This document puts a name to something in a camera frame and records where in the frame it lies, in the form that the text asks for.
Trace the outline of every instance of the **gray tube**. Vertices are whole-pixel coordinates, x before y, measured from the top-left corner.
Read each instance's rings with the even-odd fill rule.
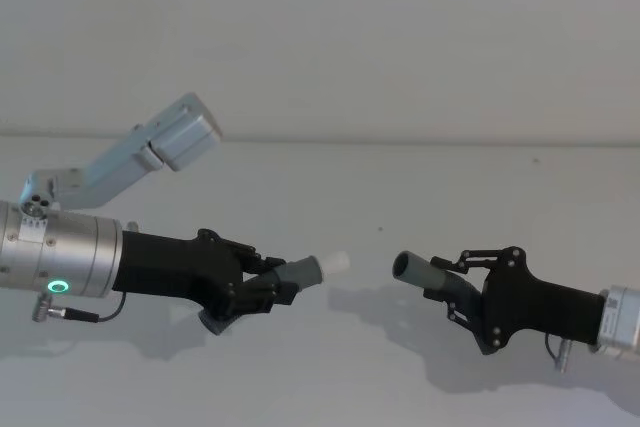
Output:
[[[246,283],[251,284],[253,282],[265,282],[278,284],[280,282],[292,282],[298,285],[299,291],[302,291],[308,287],[321,284],[322,280],[323,276],[320,263],[318,262],[318,259],[311,256],[306,259],[298,260],[297,262],[289,262],[287,264],[279,265],[269,272],[247,280]],[[207,329],[215,335],[222,334],[231,324],[241,317],[238,315],[237,317],[229,320],[215,320],[211,318],[205,310],[200,311],[198,316]]]
[[[406,250],[393,263],[393,276],[396,279],[421,289],[439,291],[445,284],[446,274],[422,257]]]

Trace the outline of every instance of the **robotic arm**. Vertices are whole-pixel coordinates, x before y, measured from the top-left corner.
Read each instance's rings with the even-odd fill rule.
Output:
[[[489,270],[482,292],[458,275],[470,268]],[[485,355],[506,347],[519,330],[533,329],[547,334],[547,348],[563,372],[573,341],[592,352],[640,360],[640,291],[614,286],[592,294],[538,280],[519,247],[466,250],[456,262],[402,252],[393,275],[424,289],[425,298],[446,302],[449,320],[469,330]],[[549,335],[563,339],[557,355]]]
[[[31,174],[20,204],[0,201],[0,287],[39,292],[33,313],[38,322],[114,317],[54,306],[55,294],[122,292],[115,315],[127,292],[181,297],[200,304],[203,324],[220,334],[238,317],[290,305],[325,273],[348,268],[346,254],[287,263],[262,258],[254,247],[207,229],[192,240],[172,239],[124,231],[113,219],[53,209],[99,207],[164,164],[183,169],[220,139],[213,116],[187,94],[86,169]],[[254,277],[245,281],[244,274]]]

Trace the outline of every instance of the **gray cylinder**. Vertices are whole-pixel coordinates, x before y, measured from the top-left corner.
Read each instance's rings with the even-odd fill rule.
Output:
[[[404,251],[396,257],[393,262],[393,276],[407,284],[435,291],[442,289],[447,279],[446,272],[409,251]]]
[[[0,287],[102,297],[121,253],[113,219],[53,210],[35,218],[0,201]]]
[[[318,259],[313,256],[282,264],[273,271],[281,282],[293,282],[300,290],[322,283],[322,268]]]

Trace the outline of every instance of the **white wall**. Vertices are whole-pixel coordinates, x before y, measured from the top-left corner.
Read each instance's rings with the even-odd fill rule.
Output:
[[[640,143],[638,0],[0,0],[0,131]]]
[[[0,138],[0,198],[17,199],[33,168],[105,146]],[[132,295],[105,325],[36,325],[35,294],[3,291],[2,424],[637,426],[639,365],[579,346],[561,377],[532,332],[484,358],[390,268],[403,249],[517,244],[549,281],[640,287],[639,161],[639,150],[224,144],[101,213],[167,236],[211,227],[288,259],[344,248],[352,271],[220,338],[188,302]],[[107,313],[117,297],[66,300]]]

